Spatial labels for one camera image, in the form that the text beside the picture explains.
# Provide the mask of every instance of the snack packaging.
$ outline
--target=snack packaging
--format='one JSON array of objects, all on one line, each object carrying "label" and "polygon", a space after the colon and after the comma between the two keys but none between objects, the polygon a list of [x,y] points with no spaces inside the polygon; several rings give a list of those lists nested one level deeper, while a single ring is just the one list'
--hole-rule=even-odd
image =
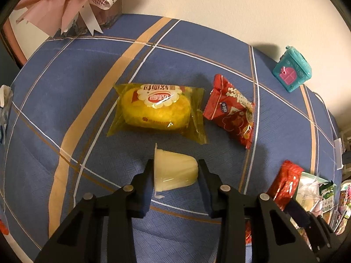
[{"label": "snack packaging", "polygon": [[347,200],[348,200],[347,190],[341,191],[340,192],[340,199],[339,199],[339,206],[346,205]]},{"label": "snack packaging", "polygon": [[328,212],[334,207],[334,183],[333,181],[321,184],[319,194],[323,197],[322,212]]},{"label": "snack packaging", "polygon": [[178,132],[207,143],[200,110],[202,88],[129,83],[115,89],[119,99],[108,136],[119,130]]},{"label": "snack packaging", "polygon": [[[299,186],[303,169],[289,160],[285,160],[274,179],[267,194],[275,201],[281,210],[289,203]],[[251,244],[251,225],[246,222],[245,242]]]},{"label": "snack packaging", "polygon": [[351,185],[347,187],[347,202],[346,204],[350,206],[351,204]]},{"label": "snack packaging", "polygon": [[198,163],[192,156],[166,151],[155,146],[155,192],[190,186],[197,181]]},{"label": "snack packaging", "polygon": [[296,195],[296,201],[305,211],[312,212],[315,216],[322,213],[320,206],[323,197],[319,194],[318,178],[319,175],[314,178],[313,182],[300,186]]},{"label": "snack packaging", "polygon": [[4,235],[8,235],[9,231],[8,228],[6,227],[6,225],[1,221],[0,219],[0,232]]},{"label": "snack packaging", "polygon": [[253,107],[223,75],[216,74],[204,117],[214,121],[249,149],[252,142]]}]

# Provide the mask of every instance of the yellow packaged bread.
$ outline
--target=yellow packaged bread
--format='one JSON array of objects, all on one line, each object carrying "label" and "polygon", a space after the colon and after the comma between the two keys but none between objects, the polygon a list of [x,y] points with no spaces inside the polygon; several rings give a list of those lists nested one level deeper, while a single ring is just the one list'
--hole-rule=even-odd
[{"label": "yellow packaged bread", "polygon": [[127,130],[179,132],[200,144],[207,143],[200,104],[202,88],[161,84],[115,85],[119,95],[108,136]]}]

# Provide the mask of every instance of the orange stripe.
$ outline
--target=orange stripe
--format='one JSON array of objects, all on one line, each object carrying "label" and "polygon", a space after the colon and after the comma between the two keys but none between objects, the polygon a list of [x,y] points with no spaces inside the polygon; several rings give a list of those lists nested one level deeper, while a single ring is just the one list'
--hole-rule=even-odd
[{"label": "orange stripe", "polygon": [[301,93],[302,96],[304,98],[305,101],[305,105],[306,105],[306,109],[307,109],[307,113],[308,113],[308,118],[310,120],[310,124],[311,124],[311,168],[310,168],[310,173],[314,174],[315,173],[315,156],[316,156],[316,148],[317,148],[317,143],[315,141],[315,126],[314,126],[314,122],[313,122],[313,115],[312,115],[312,111],[311,111],[311,107],[310,107],[310,103],[308,102],[308,98],[306,95],[306,91],[303,87],[303,85],[300,86],[301,89]]},{"label": "orange stripe", "polygon": [[[85,104],[82,111],[67,130],[62,140],[62,150],[66,151],[69,155],[73,155],[73,152],[86,127],[112,89],[113,85],[117,82],[131,61],[134,60],[136,55],[143,49],[144,45],[142,43],[148,42],[170,20],[170,18],[164,17],[159,19],[143,34],[141,34],[136,42],[131,44],[131,46],[115,62],[101,83],[98,85],[88,102]],[[66,193],[68,181],[68,170],[69,165],[59,158],[59,164],[57,165],[55,171],[54,182],[52,184],[49,197],[49,237],[60,225],[64,195]]]},{"label": "orange stripe", "polygon": [[171,215],[171,216],[176,216],[176,217],[181,217],[183,219],[191,219],[191,220],[196,220],[198,222],[208,222],[208,223],[217,223],[217,224],[221,224],[220,221],[217,221],[217,220],[213,220],[213,219],[201,219],[201,218],[198,218],[198,217],[192,217],[192,216],[186,216],[186,215],[182,215],[180,213],[177,213],[177,212],[172,212],[172,211],[167,211],[167,210],[163,210],[163,209],[160,209],[160,208],[157,208],[155,206],[150,206],[150,210],[154,210],[154,211],[159,211],[159,212],[162,212],[162,213],[166,213],[168,215]]}]

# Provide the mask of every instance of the red candy wrapper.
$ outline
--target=red candy wrapper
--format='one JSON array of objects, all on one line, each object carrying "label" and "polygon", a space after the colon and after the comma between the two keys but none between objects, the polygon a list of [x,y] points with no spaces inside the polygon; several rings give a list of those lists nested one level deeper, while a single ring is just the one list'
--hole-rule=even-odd
[{"label": "red candy wrapper", "polygon": [[214,121],[249,149],[252,142],[253,107],[223,75],[216,74],[204,117]]},{"label": "red candy wrapper", "polygon": [[[289,160],[285,160],[279,173],[268,189],[267,194],[275,201],[281,210],[289,203],[299,186],[303,169]],[[251,225],[246,223],[246,244],[251,244]]]},{"label": "red candy wrapper", "polygon": [[1,221],[1,219],[0,219],[0,232],[3,235],[8,235],[9,234],[9,231],[8,231],[6,225],[4,225],[4,223]]}]

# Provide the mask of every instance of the white stripe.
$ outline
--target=white stripe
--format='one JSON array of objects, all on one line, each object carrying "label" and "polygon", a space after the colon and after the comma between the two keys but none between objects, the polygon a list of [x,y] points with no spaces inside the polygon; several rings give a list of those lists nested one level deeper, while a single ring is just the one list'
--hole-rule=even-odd
[{"label": "white stripe", "polygon": [[312,121],[310,120],[307,116],[305,116],[303,113],[301,113],[300,111],[298,111],[297,109],[295,109],[294,107],[290,106],[287,102],[285,102],[283,99],[281,99],[279,96],[276,96],[275,94],[273,94],[271,91],[267,90],[266,88],[262,87],[260,85],[260,87],[262,89],[264,89],[265,91],[267,91],[269,94],[273,95],[274,97],[276,97],[277,99],[281,100],[283,103],[285,103],[286,105],[288,105],[290,108],[292,108],[293,110],[297,111],[301,116],[303,116],[306,120],[308,120],[310,123],[312,123],[316,128],[317,130],[319,130],[323,136],[325,137],[325,139],[330,143],[331,146],[334,147],[334,144],[331,143],[331,141],[328,139],[328,137],[324,134],[324,132],[319,128],[317,127],[317,125]]},{"label": "white stripe", "polygon": [[167,207],[169,207],[169,208],[173,208],[173,209],[176,209],[176,210],[186,211],[186,212],[190,212],[190,213],[195,213],[195,214],[197,214],[197,215],[208,216],[208,213],[197,212],[197,211],[189,211],[189,210],[177,208],[177,207],[175,207],[175,206],[171,206],[171,205],[167,205],[167,204],[164,204],[164,203],[160,203],[160,202],[157,202],[157,201],[154,201],[154,200],[151,200],[151,201],[154,202],[154,203],[157,203],[157,204],[159,204],[159,205],[167,206]]},{"label": "white stripe", "polygon": [[45,42],[43,42],[35,51],[34,53],[30,56],[30,58],[27,60],[27,62],[23,65],[23,67],[21,68],[20,72],[18,72],[18,74],[16,75],[16,77],[14,78],[14,80],[11,83],[11,87],[13,85],[13,83],[16,81],[18,75],[20,75],[20,73],[22,72],[23,68],[26,66],[26,64],[28,63],[28,61],[33,57],[34,54],[36,54],[36,52],[43,46]]},{"label": "white stripe", "polygon": [[[314,117],[315,121],[317,122],[317,120],[315,118],[315,112],[313,110],[312,102],[311,102],[311,99],[310,99],[310,95],[308,94],[308,90],[307,89],[306,89],[306,92],[307,92],[308,100],[310,101],[313,117]],[[318,130],[317,130],[317,143],[318,143],[318,153],[317,153],[317,169],[316,169],[316,172],[315,172],[316,175],[318,174],[318,165],[319,165],[319,133],[318,133]]]},{"label": "white stripe", "polygon": [[74,39],[74,38],[67,36],[67,37],[59,37],[59,38],[50,38],[50,39],[47,39],[46,41],[64,41],[65,39]]},{"label": "white stripe", "polygon": [[76,205],[75,196],[77,195],[77,190],[78,190],[80,178],[82,177],[82,173],[83,173],[83,170],[84,170],[84,168],[85,168],[85,165],[86,165],[86,163],[87,163],[87,161],[88,161],[88,158],[89,158],[89,156],[90,156],[90,153],[92,152],[92,150],[93,150],[93,148],[94,148],[94,146],[95,146],[95,144],[96,144],[96,141],[98,140],[98,138],[99,138],[99,136],[100,136],[100,133],[101,133],[102,129],[104,128],[104,126],[105,126],[105,124],[106,124],[106,122],[107,122],[109,116],[111,115],[111,113],[113,112],[114,108],[115,108],[116,105],[117,105],[118,99],[119,99],[119,98],[117,98],[117,100],[116,100],[115,103],[113,104],[112,108],[109,110],[109,112],[108,112],[106,118],[105,118],[104,121],[102,122],[102,124],[101,124],[101,126],[100,126],[100,128],[99,128],[99,130],[98,130],[98,133],[96,134],[96,136],[95,136],[95,138],[94,138],[94,140],[93,140],[93,142],[92,142],[92,144],[91,144],[91,146],[90,146],[90,148],[89,148],[89,150],[88,150],[88,152],[87,152],[87,155],[85,156],[84,161],[83,161],[83,163],[82,163],[82,165],[81,165],[81,167],[80,167],[80,171],[79,171],[79,175],[78,175],[78,178],[77,178],[77,182],[75,183],[75,187],[74,187],[74,193],[73,193],[73,207],[75,207],[75,205]]},{"label": "white stripe", "polygon": [[[86,167],[84,167],[84,169],[87,170],[87,171],[89,171],[91,174],[93,174],[93,175],[99,177],[100,179],[104,180],[105,182],[110,183],[111,185],[113,185],[113,186],[115,186],[115,187],[117,187],[117,188],[121,188],[121,186],[119,186],[119,185],[117,185],[117,184],[115,184],[115,183],[113,183],[113,182],[107,180],[106,178],[100,176],[99,174],[93,172],[92,170],[90,170],[90,169],[88,169],[88,168],[86,168]],[[186,211],[186,212],[190,212],[190,213],[195,213],[195,214],[197,214],[197,215],[208,216],[207,213],[185,210],[185,209],[178,208],[178,207],[176,207],[176,206],[171,206],[171,205],[167,205],[167,204],[164,204],[164,203],[160,203],[160,202],[155,201],[155,200],[151,200],[151,201],[154,202],[154,203],[160,204],[160,205],[167,206],[167,207],[172,208],[172,209],[175,209],[175,210]]]},{"label": "white stripe", "polygon": [[8,235],[4,234],[4,238],[7,240],[8,245],[11,246],[12,250],[15,252],[15,254],[21,260],[22,263],[33,263],[33,261],[28,257],[28,255],[22,250],[22,248],[12,237],[11,233],[9,233]]},{"label": "white stripe", "polygon": [[92,171],[92,170],[90,170],[90,169],[88,169],[88,168],[86,168],[86,167],[84,167],[84,169],[87,170],[87,171],[89,171],[91,174],[95,175],[96,177],[99,177],[101,180],[104,180],[104,181],[106,181],[107,183],[110,183],[111,185],[116,186],[117,188],[122,188],[121,186],[119,186],[119,185],[117,185],[117,184],[115,184],[115,183],[113,183],[113,182],[107,180],[107,179],[104,178],[103,176],[100,176],[99,174],[96,174],[94,171]]},{"label": "white stripe", "polygon": [[23,230],[23,232],[29,237],[29,239],[34,243],[34,245],[35,245],[36,247],[38,247],[39,250],[41,250],[40,246],[37,245],[37,244],[34,242],[34,240],[33,240],[33,239],[30,237],[30,235],[24,230],[24,228],[22,227],[22,225],[20,224],[20,222],[17,220],[17,218],[15,217],[15,215],[13,214],[13,212],[11,211],[11,209],[9,208],[9,206],[8,206],[6,200],[5,200],[4,195],[3,195],[1,192],[0,192],[0,195],[1,195],[2,198],[4,199],[5,205],[8,207],[8,210],[10,211],[11,215],[13,216],[13,218],[15,219],[15,221],[18,223],[18,225],[20,226],[20,228],[21,228],[21,229]]},{"label": "white stripe", "polygon": [[226,70],[226,71],[228,71],[228,72],[231,72],[231,73],[233,73],[233,74],[236,74],[236,75],[240,76],[241,78],[243,78],[243,79],[245,79],[245,80],[247,80],[247,81],[249,81],[249,82],[253,82],[253,81],[250,80],[249,78],[246,78],[245,76],[243,76],[243,75],[241,75],[241,74],[238,74],[238,73],[236,73],[236,72],[233,71],[233,70],[230,70],[230,69],[228,69],[228,68],[225,68],[225,67],[223,67],[223,66],[220,66],[220,65],[218,65],[218,64],[215,64],[215,63],[213,63],[213,62],[211,62],[211,61],[208,61],[208,60],[206,60],[206,59],[202,59],[202,58],[199,58],[199,57],[197,57],[197,56],[193,56],[193,55],[187,54],[187,53],[185,53],[185,52],[179,52],[179,51],[177,51],[177,50],[170,49],[170,48],[164,48],[164,47],[160,47],[160,46],[156,46],[156,48],[160,48],[160,49],[163,49],[163,50],[168,50],[169,52],[176,52],[176,53],[179,53],[179,54],[182,54],[182,55],[185,55],[185,56],[189,56],[189,57],[194,58],[194,59],[197,59],[197,60],[201,60],[201,61],[203,61],[203,62],[206,62],[206,63],[208,63],[208,64],[214,65],[214,66],[216,66],[216,67],[218,67],[218,68],[224,69],[224,70]]},{"label": "white stripe", "polygon": [[336,138],[338,138],[338,135],[336,134],[336,131],[335,131],[333,122],[331,121],[331,117],[330,117],[330,114],[329,114],[329,110],[328,110],[326,104],[324,103],[322,97],[321,97],[319,94],[315,93],[315,95],[318,97],[318,99],[320,99],[320,100],[322,101],[322,103],[323,103],[323,105],[324,105],[324,107],[325,107],[325,109],[326,109],[326,111],[327,111],[327,114],[328,114],[328,117],[329,117],[329,121],[330,121],[330,125],[331,125],[331,127],[333,128],[333,131],[334,131],[334,135],[335,135]]},{"label": "white stripe", "polygon": [[73,41],[73,39],[72,39],[71,41],[69,41],[69,42],[61,49],[61,51],[59,51],[59,53],[56,54],[56,56],[55,56],[53,59],[51,59],[51,61],[49,62],[49,64],[46,66],[46,68],[43,70],[43,72],[42,72],[42,73],[39,75],[39,77],[36,79],[36,81],[34,82],[34,84],[32,85],[32,87],[30,88],[29,92],[27,93],[27,96],[26,96],[26,98],[24,99],[23,104],[22,104],[22,106],[21,106],[21,108],[20,108],[20,110],[19,110],[19,112],[18,112],[18,115],[17,115],[17,117],[16,117],[16,119],[15,119],[15,122],[14,122],[14,124],[13,124],[13,126],[12,126],[11,134],[10,134],[10,137],[9,137],[9,139],[8,139],[8,145],[7,145],[6,155],[5,155],[5,162],[4,162],[4,172],[3,172],[4,181],[3,181],[3,185],[2,185],[2,187],[3,187],[3,192],[4,192],[4,194],[3,194],[4,201],[5,201],[5,171],[6,171],[6,161],[7,161],[8,149],[10,148],[10,142],[11,142],[13,130],[14,130],[15,125],[16,125],[16,123],[17,123],[18,117],[19,117],[20,113],[22,112],[22,109],[23,109],[23,107],[24,107],[24,105],[25,105],[25,103],[26,103],[26,101],[27,101],[27,99],[28,99],[30,93],[33,91],[34,87],[36,86],[36,84],[38,83],[38,81],[40,80],[40,78],[43,76],[43,74],[46,72],[46,70],[50,67],[50,65],[54,62],[54,60],[67,48],[67,46],[70,45],[70,43],[71,43],[72,41]]},{"label": "white stripe", "polygon": [[246,179],[246,185],[244,189],[244,195],[247,192],[247,187],[249,185],[249,180],[251,176],[251,170],[252,170],[252,165],[253,165],[253,159],[255,157],[255,152],[256,152],[256,144],[257,144],[257,136],[258,136],[258,125],[260,123],[260,88],[258,85],[258,78],[257,78],[257,71],[256,71],[256,62],[255,62],[255,54],[253,52],[253,47],[251,46],[251,52],[252,52],[252,59],[253,59],[253,67],[255,69],[255,77],[256,77],[256,85],[257,85],[257,122],[256,122],[256,134],[255,134],[255,141],[253,143],[253,150],[252,150],[252,156],[251,156],[251,163],[250,163],[250,168],[249,168],[249,173],[247,174],[247,179]]},{"label": "white stripe", "polygon": [[[12,101],[13,105],[16,107],[16,109],[19,111],[19,108],[16,106],[16,104]],[[78,163],[77,160],[72,158],[71,155],[69,155],[66,151],[64,151],[60,146],[58,146],[55,141],[53,141],[50,137],[48,137],[39,127],[37,127],[23,112],[21,114],[29,121],[37,130],[39,130],[43,136],[45,136],[48,140],[50,140],[60,151],[62,151],[64,154],[66,154],[69,159],[73,160],[75,163]]]},{"label": "white stripe", "polygon": [[142,67],[142,65],[144,64],[144,62],[146,61],[146,59],[149,57],[149,55],[154,51],[154,49],[158,46],[158,44],[160,43],[160,41],[180,22],[181,20],[178,20],[168,31],[166,31],[166,33],[157,41],[157,43],[152,47],[152,49],[148,52],[148,54],[145,56],[144,60],[139,64],[138,68],[136,69],[136,71],[134,72],[132,78],[129,80],[128,83],[132,82],[134,77],[137,75],[137,73],[139,72],[140,68]]},{"label": "white stripe", "polygon": [[137,43],[137,44],[142,44],[146,46],[152,46],[150,44],[147,44],[146,42],[140,42],[140,41],[127,41],[124,39],[116,39],[116,38],[108,38],[108,37],[77,37],[76,39],[103,39],[105,41],[120,41],[120,42],[127,42],[127,43]]}]

